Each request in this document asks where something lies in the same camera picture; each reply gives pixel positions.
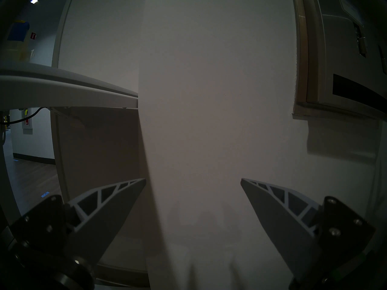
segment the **wooden floor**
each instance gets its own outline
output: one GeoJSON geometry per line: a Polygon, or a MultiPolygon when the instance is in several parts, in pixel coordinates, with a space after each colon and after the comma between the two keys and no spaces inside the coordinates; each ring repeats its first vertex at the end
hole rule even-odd
{"type": "Polygon", "coordinates": [[[62,195],[55,165],[14,158],[12,131],[6,132],[3,146],[9,181],[20,214],[23,215],[50,195],[62,195]]]}

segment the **black stripe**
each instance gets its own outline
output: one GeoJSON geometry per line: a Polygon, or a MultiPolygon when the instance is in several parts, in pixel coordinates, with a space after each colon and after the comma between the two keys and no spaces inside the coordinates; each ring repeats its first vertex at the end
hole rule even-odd
{"type": "Polygon", "coordinates": [[[350,79],[333,74],[332,93],[387,113],[387,99],[350,79]]]}
{"type": "Polygon", "coordinates": [[[23,155],[20,153],[14,153],[14,158],[55,165],[55,159],[50,159],[50,158],[35,157],[35,156],[23,155]]]}

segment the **screw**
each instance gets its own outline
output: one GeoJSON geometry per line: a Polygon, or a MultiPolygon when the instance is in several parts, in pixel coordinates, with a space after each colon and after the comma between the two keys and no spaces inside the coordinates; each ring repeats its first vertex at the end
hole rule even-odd
{"type": "Polygon", "coordinates": [[[26,240],[26,241],[22,241],[21,244],[22,244],[24,247],[29,247],[28,241],[27,241],[27,240],[26,240]]]}
{"type": "Polygon", "coordinates": [[[362,225],[363,222],[360,220],[360,219],[354,219],[353,222],[356,224],[356,225],[362,225]]]}
{"type": "Polygon", "coordinates": [[[339,237],[341,235],[341,232],[337,228],[330,228],[329,232],[332,236],[339,237]]]}

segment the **white wall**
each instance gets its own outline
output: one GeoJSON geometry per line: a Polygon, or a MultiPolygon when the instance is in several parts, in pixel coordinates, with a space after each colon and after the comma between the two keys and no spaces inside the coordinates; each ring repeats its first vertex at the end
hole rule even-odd
{"type": "MultiPolygon", "coordinates": [[[[138,218],[152,289],[287,289],[292,275],[240,179],[292,188],[317,202],[334,195],[364,216],[378,131],[292,118],[292,0],[129,6],[131,0],[73,0],[59,68],[139,92],[147,187],[138,218]],[[136,61],[131,44],[138,49],[139,33],[136,61]]],[[[124,258],[116,254],[114,262],[124,258]]]]}
{"type": "MultiPolygon", "coordinates": [[[[17,19],[28,21],[30,31],[36,33],[36,39],[30,39],[28,49],[35,51],[31,63],[51,66],[54,42],[58,23],[66,0],[39,0],[36,4],[27,4],[17,19]]],[[[10,111],[11,120],[21,119],[19,110],[10,111]]],[[[21,123],[12,129],[12,147],[14,153],[43,158],[54,158],[51,136],[50,111],[42,109],[33,118],[33,128],[22,130],[21,123]]]]}
{"type": "Polygon", "coordinates": [[[58,68],[138,92],[145,0],[72,0],[58,68]]]}
{"type": "MultiPolygon", "coordinates": [[[[11,120],[22,118],[21,111],[10,110],[11,120]]],[[[50,111],[41,109],[32,118],[32,130],[23,130],[22,123],[11,125],[12,149],[14,153],[54,159],[54,150],[51,137],[50,111]]]]}

